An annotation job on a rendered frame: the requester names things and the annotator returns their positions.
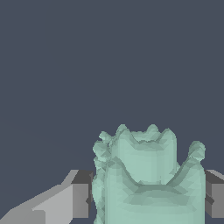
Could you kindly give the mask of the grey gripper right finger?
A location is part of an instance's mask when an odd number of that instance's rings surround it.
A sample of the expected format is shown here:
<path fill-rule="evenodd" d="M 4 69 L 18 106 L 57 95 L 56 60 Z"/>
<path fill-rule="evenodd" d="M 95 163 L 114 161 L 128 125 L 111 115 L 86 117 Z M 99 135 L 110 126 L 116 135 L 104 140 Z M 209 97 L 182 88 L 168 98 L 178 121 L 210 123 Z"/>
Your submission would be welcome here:
<path fill-rule="evenodd" d="M 224 175 L 216 170 L 205 170 L 205 210 L 212 218 L 224 218 Z"/>

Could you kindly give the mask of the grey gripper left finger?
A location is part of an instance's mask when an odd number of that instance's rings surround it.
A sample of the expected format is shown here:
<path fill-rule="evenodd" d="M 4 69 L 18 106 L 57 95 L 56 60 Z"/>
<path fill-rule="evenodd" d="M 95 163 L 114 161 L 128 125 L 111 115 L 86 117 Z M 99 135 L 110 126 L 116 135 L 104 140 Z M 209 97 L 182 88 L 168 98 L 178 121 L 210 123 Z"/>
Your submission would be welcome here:
<path fill-rule="evenodd" d="M 61 184 L 12 208 L 0 224 L 70 224 L 73 218 L 87 218 L 93 176 L 93 171 L 71 170 Z"/>

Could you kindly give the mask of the pale green crown-shaped object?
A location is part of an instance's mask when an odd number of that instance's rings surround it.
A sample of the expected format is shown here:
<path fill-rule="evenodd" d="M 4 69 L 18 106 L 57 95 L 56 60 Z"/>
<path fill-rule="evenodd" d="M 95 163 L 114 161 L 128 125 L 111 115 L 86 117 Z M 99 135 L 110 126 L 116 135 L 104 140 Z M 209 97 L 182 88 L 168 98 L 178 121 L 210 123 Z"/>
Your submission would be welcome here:
<path fill-rule="evenodd" d="M 203 143 L 192 142 L 180 164 L 170 129 L 122 124 L 113 136 L 103 131 L 93 152 L 94 224 L 205 224 Z"/>

